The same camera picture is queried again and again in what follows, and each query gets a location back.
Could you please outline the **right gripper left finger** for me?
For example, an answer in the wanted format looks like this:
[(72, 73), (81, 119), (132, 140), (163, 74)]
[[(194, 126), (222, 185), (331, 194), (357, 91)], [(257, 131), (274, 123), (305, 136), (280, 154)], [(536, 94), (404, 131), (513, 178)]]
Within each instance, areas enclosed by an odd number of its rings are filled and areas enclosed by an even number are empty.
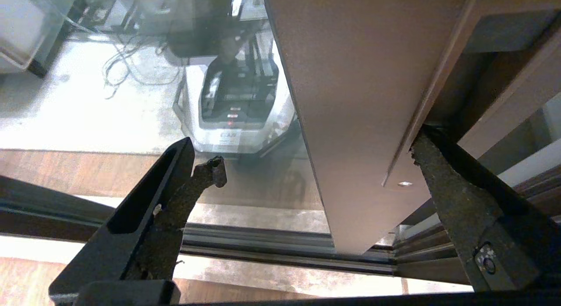
[(50, 300), (178, 304), (173, 276), (186, 223), (202, 193), (226, 183), (222, 156), (195, 165), (191, 139), (173, 143), (50, 284)]

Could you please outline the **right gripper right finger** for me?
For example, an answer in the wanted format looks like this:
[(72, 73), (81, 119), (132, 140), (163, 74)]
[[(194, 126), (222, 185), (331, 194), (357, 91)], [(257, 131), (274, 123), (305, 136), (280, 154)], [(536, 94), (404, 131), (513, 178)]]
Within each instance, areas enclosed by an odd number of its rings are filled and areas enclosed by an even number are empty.
[(475, 291), (560, 292), (557, 222), (433, 126), (411, 152)]

